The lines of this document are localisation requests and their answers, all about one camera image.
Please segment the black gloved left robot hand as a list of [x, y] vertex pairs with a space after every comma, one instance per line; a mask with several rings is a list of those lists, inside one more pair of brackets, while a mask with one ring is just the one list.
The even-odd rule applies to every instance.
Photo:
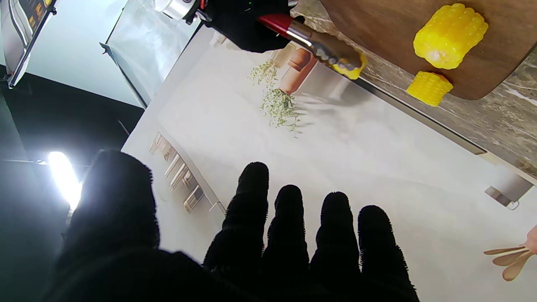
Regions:
[[264, 230], [269, 169], [249, 163], [202, 263], [159, 248], [150, 169], [101, 151], [82, 185], [44, 302], [417, 302], [387, 214], [328, 194], [309, 257], [302, 194], [282, 187]]

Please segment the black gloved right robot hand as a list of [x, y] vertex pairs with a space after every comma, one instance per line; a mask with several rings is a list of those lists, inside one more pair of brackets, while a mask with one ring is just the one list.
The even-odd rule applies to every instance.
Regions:
[[265, 53], [285, 48], [289, 40], [258, 21], [265, 15], [281, 13], [289, 16], [287, 0], [210, 0], [214, 10], [211, 21], [204, 25], [228, 38], [241, 50]]

